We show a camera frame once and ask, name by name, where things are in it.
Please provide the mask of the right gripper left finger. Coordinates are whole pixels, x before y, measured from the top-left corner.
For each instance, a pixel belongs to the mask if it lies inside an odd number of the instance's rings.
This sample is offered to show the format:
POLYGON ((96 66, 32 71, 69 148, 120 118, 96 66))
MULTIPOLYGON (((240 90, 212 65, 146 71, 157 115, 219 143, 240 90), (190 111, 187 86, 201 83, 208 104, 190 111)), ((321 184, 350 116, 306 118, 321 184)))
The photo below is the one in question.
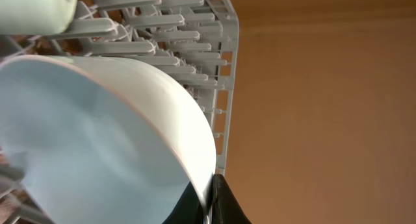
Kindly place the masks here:
POLYGON ((203 224, 205 214, 192 183, 188 183, 171 214, 162 224, 203 224))

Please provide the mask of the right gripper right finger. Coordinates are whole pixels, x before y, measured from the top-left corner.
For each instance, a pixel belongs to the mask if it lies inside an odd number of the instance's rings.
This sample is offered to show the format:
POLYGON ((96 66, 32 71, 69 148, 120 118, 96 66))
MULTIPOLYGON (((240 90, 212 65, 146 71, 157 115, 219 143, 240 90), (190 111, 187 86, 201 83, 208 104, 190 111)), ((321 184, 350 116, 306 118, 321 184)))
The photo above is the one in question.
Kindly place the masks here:
POLYGON ((251 224, 221 174, 213 176, 212 223, 251 224))

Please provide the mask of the light blue bowl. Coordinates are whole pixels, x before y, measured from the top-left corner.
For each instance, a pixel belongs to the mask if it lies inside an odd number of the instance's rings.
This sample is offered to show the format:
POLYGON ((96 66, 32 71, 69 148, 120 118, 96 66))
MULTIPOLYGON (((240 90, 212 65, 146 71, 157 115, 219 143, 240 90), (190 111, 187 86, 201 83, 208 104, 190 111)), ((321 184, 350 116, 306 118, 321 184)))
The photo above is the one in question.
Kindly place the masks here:
POLYGON ((54 223, 163 223, 190 182, 207 221, 216 166, 211 127, 186 89, 147 63, 4 61, 1 148, 54 223))

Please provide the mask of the green bowl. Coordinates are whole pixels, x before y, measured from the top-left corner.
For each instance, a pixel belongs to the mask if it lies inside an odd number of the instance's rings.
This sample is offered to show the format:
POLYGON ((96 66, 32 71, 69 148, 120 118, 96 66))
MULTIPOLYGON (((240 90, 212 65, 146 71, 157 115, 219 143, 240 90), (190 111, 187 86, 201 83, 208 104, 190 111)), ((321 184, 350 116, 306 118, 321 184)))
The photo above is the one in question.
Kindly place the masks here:
POLYGON ((50 35, 72 22, 77 0, 1 0, 2 35, 50 35))

